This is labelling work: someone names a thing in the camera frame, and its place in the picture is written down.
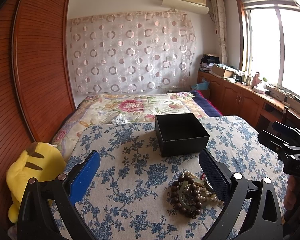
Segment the floral comforter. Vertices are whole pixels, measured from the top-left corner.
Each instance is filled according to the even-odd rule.
[[[82,131],[91,125],[110,124],[119,114],[129,122],[154,122],[156,114],[207,114],[193,101],[191,93],[159,95],[94,95],[86,97],[77,111],[53,138],[67,162]]]
[[[260,181],[269,177],[282,213],[287,175],[277,154],[258,143],[258,133],[237,116],[200,119],[210,135],[207,149],[231,172]],[[197,219],[173,208],[170,186],[183,171],[201,176],[198,154],[162,158],[154,123],[96,125],[78,140],[65,173],[82,163],[91,150],[101,156],[100,167],[83,199],[75,204],[98,240],[201,239],[223,205],[209,203]],[[249,208],[246,200],[229,238],[235,237]],[[69,234],[57,211],[52,211],[62,236]]]

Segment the blue floral bedspread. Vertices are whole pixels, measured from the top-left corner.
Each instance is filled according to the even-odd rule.
[[[200,121],[210,134],[207,148],[218,161],[247,179],[271,178],[283,213],[287,175],[276,154],[258,143],[257,132],[237,116]],[[101,165],[76,208],[99,240],[201,239],[223,208],[221,203],[208,204],[196,220],[173,209],[169,186],[182,171],[200,176],[202,170],[198,154],[162,158],[153,122],[87,128],[65,172],[91,150],[100,153]],[[248,207],[246,201],[229,238],[236,236]],[[55,205],[52,210],[62,235],[70,239]]]

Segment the circle pattern curtain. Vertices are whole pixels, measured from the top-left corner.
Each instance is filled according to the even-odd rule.
[[[185,13],[120,13],[70,21],[68,54],[78,93],[188,85],[196,38]]]

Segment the black box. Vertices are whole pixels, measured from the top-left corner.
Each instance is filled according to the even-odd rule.
[[[155,131],[162,157],[198,153],[210,138],[192,113],[156,115]]]

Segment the human hand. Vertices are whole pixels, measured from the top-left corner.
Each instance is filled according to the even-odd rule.
[[[287,210],[292,210],[297,201],[297,196],[293,193],[296,184],[297,181],[295,177],[290,175],[288,178],[287,192],[283,200],[283,205]]]

